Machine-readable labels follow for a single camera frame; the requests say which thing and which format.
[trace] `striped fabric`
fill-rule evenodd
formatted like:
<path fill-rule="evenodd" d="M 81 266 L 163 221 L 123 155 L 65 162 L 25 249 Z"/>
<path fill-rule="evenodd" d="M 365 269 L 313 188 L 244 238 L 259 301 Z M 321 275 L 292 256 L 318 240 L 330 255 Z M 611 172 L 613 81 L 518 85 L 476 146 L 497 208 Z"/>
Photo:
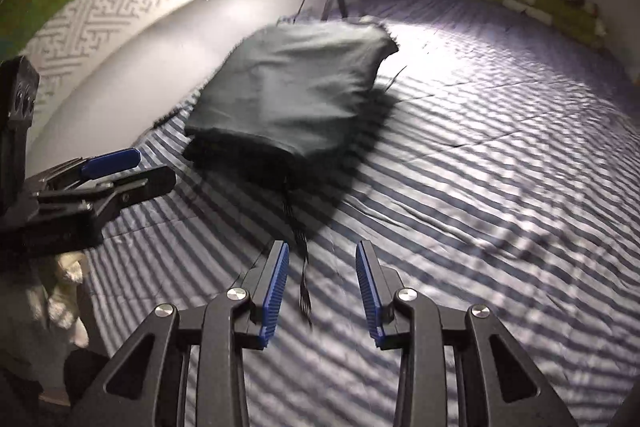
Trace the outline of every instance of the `striped fabric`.
<path fill-rule="evenodd" d="M 264 352 L 245 352 L 252 425 L 391 425 L 399 356 L 367 333 L 354 270 L 361 238 L 437 303 L 492 306 L 579 423 L 605 425 L 640 369 L 632 86 L 612 60 L 499 6 L 366 7 L 386 19 L 401 51 L 382 64 L 342 169 L 296 197 L 314 328 L 298 309 L 302 263 L 293 254 L 276 335 Z M 294 245 L 278 194 L 182 158 L 194 100 L 139 144 L 142 167 L 174 166 L 175 190 L 123 212 L 88 252 L 112 352 L 156 304 L 204 304 L 271 239 Z M 196 360 L 194 350 L 193 369 Z M 194 381 L 192 371 L 188 423 Z"/>

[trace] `metal bolt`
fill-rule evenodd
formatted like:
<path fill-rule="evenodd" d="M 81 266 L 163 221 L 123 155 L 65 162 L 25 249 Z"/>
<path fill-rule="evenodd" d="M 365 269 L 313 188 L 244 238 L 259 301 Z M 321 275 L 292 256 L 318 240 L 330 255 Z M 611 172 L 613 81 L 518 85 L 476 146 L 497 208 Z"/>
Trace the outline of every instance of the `metal bolt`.
<path fill-rule="evenodd" d="M 398 291 L 398 298 L 401 301 L 414 301 L 418 297 L 418 292 L 411 288 L 402 288 Z"/>
<path fill-rule="evenodd" d="M 474 317 L 478 317 L 479 319 L 485 319 L 491 313 L 489 308 L 484 304 L 475 304 L 471 306 L 471 312 L 474 314 Z"/>
<path fill-rule="evenodd" d="M 174 307 L 171 304 L 160 304 L 156 306 L 156 317 L 168 317 L 174 312 Z"/>
<path fill-rule="evenodd" d="M 231 288 L 226 293 L 226 298 L 231 299 L 232 301 L 241 301 L 246 297 L 246 291 L 242 288 Z"/>

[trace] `bed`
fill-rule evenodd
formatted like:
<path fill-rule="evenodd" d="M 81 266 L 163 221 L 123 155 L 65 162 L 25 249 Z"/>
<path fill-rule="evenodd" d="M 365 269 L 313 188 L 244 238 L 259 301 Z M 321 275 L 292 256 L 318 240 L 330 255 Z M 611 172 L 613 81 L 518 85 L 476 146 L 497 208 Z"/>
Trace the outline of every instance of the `bed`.
<path fill-rule="evenodd" d="M 307 229 L 311 330 L 291 257 L 278 330 L 245 352 L 254 426 L 388 426 L 399 355 L 375 348 L 354 270 L 361 239 L 438 304 L 488 303 L 581 425 L 605 425 L 640 371 L 638 97 L 612 58 L 479 0 L 364 0 L 401 51 L 381 66 L 330 181 L 296 198 Z M 88 252 L 113 353 L 153 307 L 202 305 L 274 238 L 279 194 L 182 158 L 197 92 L 140 139 L 175 190 L 134 206 Z M 187 422 L 194 421 L 192 354 Z M 452 375 L 451 360 L 447 362 Z M 450 423 L 456 389 L 448 380 Z"/>

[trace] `triangular cutout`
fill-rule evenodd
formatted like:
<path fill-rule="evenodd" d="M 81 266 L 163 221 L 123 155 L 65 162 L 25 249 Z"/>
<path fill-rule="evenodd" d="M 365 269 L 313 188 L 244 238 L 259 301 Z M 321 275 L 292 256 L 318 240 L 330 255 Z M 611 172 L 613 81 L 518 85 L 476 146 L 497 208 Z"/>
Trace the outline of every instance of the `triangular cutout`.
<path fill-rule="evenodd" d="M 137 400 L 142 394 L 142 384 L 145 381 L 146 368 L 149 365 L 151 351 L 155 337 L 147 335 L 131 351 L 127 360 L 107 382 L 105 390 L 131 400 Z"/>
<path fill-rule="evenodd" d="M 500 392 L 506 403 L 536 396 L 538 388 L 498 335 L 489 337 L 498 372 Z"/>

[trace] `blue gripper pad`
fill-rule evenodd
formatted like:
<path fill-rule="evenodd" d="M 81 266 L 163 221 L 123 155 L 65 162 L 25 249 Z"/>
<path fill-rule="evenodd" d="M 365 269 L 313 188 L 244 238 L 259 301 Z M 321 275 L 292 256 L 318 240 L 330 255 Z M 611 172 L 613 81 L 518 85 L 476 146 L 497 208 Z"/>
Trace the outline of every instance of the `blue gripper pad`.
<path fill-rule="evenodd" d="M 103 156 L 91 158 L 82 166 L 80 175 L 82 180 L 97 180 L 110 176 L 116 172 L 126 171 L 137 167 L 140 163 L 140 152 L 137 149 L 123 149 Z"/>
<path fill-rule="evenodd" d="M 271 282 L 267 290 L 266 297 L 262 304 L 262 327 L 258 338 L 262 347 L 267 347 L 269 340 L 276 331 L 280 304 L 284 295 L 284 286 L 287 283 L 287 273 L 289 272 L 289 245 L 283 243 L 278 254 L 278 260 L 271 275 Z"/>
<path fill-rule="evenodd" d="M 364 313 L 367 317 L 369 334 L 376 341 L 376 346 L 380 347 L 382 340 L 385 338 L 385 333 L 382 329 L 382 305 L 380 304 L 378 290 L 373 282 L 367 255 L 361 243 L 356 247 L 356 274 L 358 275 L 358 285 L 360 286 L 360 294 L 364 304 Z"/>

